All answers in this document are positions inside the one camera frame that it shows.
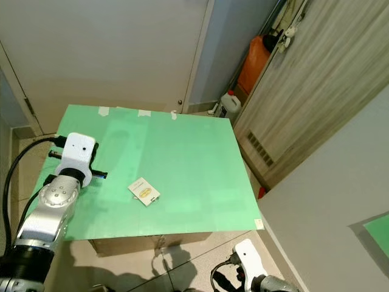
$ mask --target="small card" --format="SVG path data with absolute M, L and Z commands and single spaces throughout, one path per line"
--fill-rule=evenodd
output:
M 151 186 L 144 178 L 139 178 L 128 189 L 140 200 L 145 206 L 156 201 L 160 193 Z

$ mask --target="green table surface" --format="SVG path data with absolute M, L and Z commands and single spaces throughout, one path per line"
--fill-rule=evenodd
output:
M 96 139 L 92 168 L 108 177 L 82 188 L 67 240 L 256 229 L 261 215 L 229 120 L 69 105 L 58 134 L 71 132 Z M 58 164 L 46 159 L 34 192 Z M 128 190 L 140 177 L 161 194 L 148 207 Z
M 389 215 L 384 215 L 363 225 L 379 247 L 389 257 Z

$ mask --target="tape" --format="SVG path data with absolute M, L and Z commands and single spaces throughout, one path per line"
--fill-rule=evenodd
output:
M 171 119 L 172 120 L 176 120 L 177 119 L 177 114 L 176 114 L 176 110 L 174 110 L 174 111 L 171 111 L 170 113 L 171 113 Z
M 255 223 L 255 226 L 256 226 L 257 230 L 265 229 L 264 226 L 263 226 L 262 219 L 254 219 L 254 223 Z
M 143 116 L 151 117 L 151 111 L 144 111 L 140 109 L 138 111 L 138 117 L 143 117 Z
M 109 108 L 107 106 L 99 106 L 98 114 L 105 117 L 109 114 Z

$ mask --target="white plastic bottle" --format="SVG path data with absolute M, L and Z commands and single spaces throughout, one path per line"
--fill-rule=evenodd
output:
M 220 99 L 220 104 L 216 109 L 215 117 L 226 117 L 230 119 L 232 124 L 240 110 L 240 100 L 233 95 L 232 90 L 228 90 Z

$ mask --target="cabinet vent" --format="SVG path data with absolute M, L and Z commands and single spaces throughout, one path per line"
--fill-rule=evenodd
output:
M 273 162 L 273 159 L 270 157 L 270 155 L 268 154 L 268 152 L 266 152 L 266 150 L 263 148 L 263 146 L 261 145 L 261 143 L 258 141 L 258 139 L 254 136 L 253 133 L 251 133 L 251 131 L 249 132 L 249 134 L 247 135 L 247 138 L 250 142 L 250 144 L 252 145 L 252 147 L 254 147 L 254 149 L 256 150 L 256 152 L 259 154 L 259 156 L 262 157 L 263 161 L 266 163 L 267 166 L 271 166 L 274 162 Z

